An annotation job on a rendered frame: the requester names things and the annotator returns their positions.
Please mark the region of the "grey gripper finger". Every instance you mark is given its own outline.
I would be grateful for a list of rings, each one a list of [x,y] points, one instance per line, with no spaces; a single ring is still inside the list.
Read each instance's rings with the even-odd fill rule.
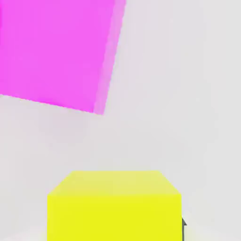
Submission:
[[[199,227],[190,217],[182,218],[182,241],[200,241]]]

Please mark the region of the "small yellow cube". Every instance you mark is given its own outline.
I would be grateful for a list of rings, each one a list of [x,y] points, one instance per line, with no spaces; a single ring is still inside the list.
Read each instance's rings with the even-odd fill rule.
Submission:
[[[180,192],[159,171],[74,171],[47,196],[47,241],[184,241]]]

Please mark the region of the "large magenta box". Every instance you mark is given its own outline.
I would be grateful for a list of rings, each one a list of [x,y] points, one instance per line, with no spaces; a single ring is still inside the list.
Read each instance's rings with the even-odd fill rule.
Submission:
[[[0,95],[103,114],[126,0],[0,0]]]

